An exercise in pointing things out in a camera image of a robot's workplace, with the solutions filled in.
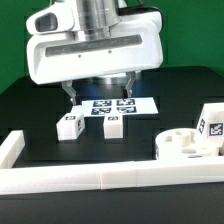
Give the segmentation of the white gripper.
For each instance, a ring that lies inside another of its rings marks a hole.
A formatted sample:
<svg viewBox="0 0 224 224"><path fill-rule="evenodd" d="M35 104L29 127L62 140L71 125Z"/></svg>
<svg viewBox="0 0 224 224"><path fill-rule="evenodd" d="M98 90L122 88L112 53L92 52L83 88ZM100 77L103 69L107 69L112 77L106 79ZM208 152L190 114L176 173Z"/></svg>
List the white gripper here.
<svg viewBox="0 0 224 224"><path fill-rule="evenodd" d="M159 10L117 1L57 1L26 22L31 38L27 62L38 84L63 82L76 105L71 80L126 73L122 97L130 98L135 71L154 69L163 61Z"/></svg>

